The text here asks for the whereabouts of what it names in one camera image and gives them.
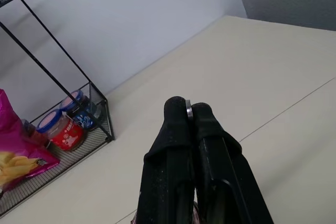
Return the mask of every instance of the floor tile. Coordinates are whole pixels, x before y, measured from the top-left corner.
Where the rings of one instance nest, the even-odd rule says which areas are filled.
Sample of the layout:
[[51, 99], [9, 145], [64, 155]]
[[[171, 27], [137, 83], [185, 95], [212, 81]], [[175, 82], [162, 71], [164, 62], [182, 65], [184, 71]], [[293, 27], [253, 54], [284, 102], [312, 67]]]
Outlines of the floor tile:
[[111, 194], [123, 197], [116, 203], [119, 219], [136, 208], [143, 156], [159, 132], [169, 97], [209, 103], [222, 126], [240, 140], [333, 78], [336, 58], [325, 49], [335, 41], [321, 39], [323, 31], [301, 29], [229, 18], [111, 93], [118, 138], [111, 155], [121, 156], [113, 160], [124, 167], [112, 168], [118, 191]]
[[274, 223], [335, 223], [336, 80], [242, 141]]
[[124, 219], [120, 220], [120, 221], [117, 222], [116, 224], [130, 224], [131, 221], [132, 221], [133, 218], [134, 218], [134, 214], [135, 214], [135, 213], [132, 213], [132, 214], [128, 215], [127, 217], [125, 217]]

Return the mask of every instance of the metal frame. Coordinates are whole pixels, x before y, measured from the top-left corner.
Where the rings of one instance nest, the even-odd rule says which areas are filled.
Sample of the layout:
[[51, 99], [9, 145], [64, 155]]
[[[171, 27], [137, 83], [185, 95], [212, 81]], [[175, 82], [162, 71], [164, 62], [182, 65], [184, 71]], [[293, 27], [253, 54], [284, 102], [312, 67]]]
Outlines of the metal frame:
[[[51, 33], [51, 31], [43, 24], [43, 22], [40, 20], [40, 18], [34, 13], [34, 11], [28, 6], [28, 4], [24, 0], [20, 0], [26, 8], [30, 11], [30, 13], [37, 19], [37, 21], [41, 24], [41, 26], [47, 31], [47, 33], [50, 35], [51, 38], [56, 42], [56, 44], [62, 49], [62, 51], [66, 54], [66, 56], [72, 61], [72, 63], [77, 67], [77, 69], [83, 74], [83, 76], [88, 80], [88, 82], [91, 84], [91, 86], [97, 91], [97, 93], [104, 99], [106, 106], [108, 108], [108, 101], [106, 97], [101, 93], [101, 91], [97, 88], [95, 84], [90, 80], [90, 78], [84, 73], [84, 71], [78, 66], [78, 64], [74, 61], [74, 59], [70, 56], [70, 54], [65, 50], [65, 48], [60, 44], [60, 42], [56, 39], [56, 37]], [[48, 69], [46, 69], [43, 64], [29, 51], [29, 49], [3, 24], [0, 22], [0, 27], [21, 47], [21, 49], [28, 54], [28, 56], [54, 81], [54, 83], [62, 89], [62, 91], [69, 96], [73, 102], [79, 106], [82, 110], [85, 110], [84, 107], [74, 98], [72, 97], [71, 93], [49, 72]], [[99, 122], [97, 122], [97, 119], [92, 115], [92, 113], [88, 113], [88, 116], [90, 119], [98, 125], [98, 127], [101, 128], [101, 130], [106, 134], [107, 142], [111, 142], [112, 140], [115, 140], [112, 123], [111, 123], [111, 117], [110, 114], [107, 113], [109, 126], [110, 126], [110, 132], [108, 132]]]

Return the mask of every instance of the pink bag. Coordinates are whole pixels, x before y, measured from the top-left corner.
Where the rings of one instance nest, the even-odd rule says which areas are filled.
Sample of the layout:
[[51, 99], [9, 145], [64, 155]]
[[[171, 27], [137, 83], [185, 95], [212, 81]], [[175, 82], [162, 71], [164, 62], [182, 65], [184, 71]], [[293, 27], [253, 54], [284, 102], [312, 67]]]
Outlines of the pink bag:
[[20, 118], [5, 91], [0, 89], [0, 193], [10, 190], [23, 178], [59, 164], [45, 147], [32, 144], [27, 138]]

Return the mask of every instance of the white floor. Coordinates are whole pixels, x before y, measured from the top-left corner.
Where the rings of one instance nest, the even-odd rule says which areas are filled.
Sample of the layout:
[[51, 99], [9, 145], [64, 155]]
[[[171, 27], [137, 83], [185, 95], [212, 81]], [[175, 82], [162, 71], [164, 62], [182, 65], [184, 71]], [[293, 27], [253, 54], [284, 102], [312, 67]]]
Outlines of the white floor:
[[163, 104], [180, 95], [241, 141], [275, 223], [334, 223], [335, 51], [334, 32], [219, 20], [113, 91], [117, 140], [1, 222], [129, 223]]

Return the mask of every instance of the potato chips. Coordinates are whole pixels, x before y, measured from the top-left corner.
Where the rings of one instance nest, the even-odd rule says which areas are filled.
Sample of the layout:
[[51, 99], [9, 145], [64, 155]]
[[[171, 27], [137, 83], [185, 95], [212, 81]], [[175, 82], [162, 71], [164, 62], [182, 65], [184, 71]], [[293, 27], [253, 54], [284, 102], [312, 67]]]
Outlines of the potato chips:
[[44, 146], [27, 141], [20, 118], [0, 89], [0, 194], [54, 167], [59, 160]]

